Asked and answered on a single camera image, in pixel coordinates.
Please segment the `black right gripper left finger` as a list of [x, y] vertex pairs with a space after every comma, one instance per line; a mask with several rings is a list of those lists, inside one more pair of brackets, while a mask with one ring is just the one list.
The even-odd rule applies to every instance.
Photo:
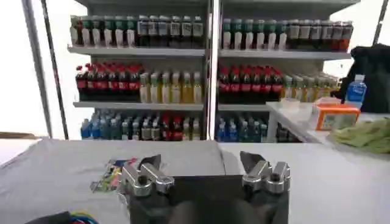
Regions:
[[134, 197], [148, 197], [153, 191], [168, 195], [174, 187], [174, 178], [160, 170], [161, 154], [143, 158], [138, 167], [123, 165], [120, 192]]

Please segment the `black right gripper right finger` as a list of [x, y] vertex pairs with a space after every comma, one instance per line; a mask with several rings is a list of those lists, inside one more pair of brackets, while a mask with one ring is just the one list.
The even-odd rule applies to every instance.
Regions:
[[290, 167], [286, 162], [277, 162], [273, 167], [261, 155], [240, 151], [240, 159], [245, 175], [242, 186], [250, 192], [266, 190], [272, 194], [282, 194], [290, 189]]

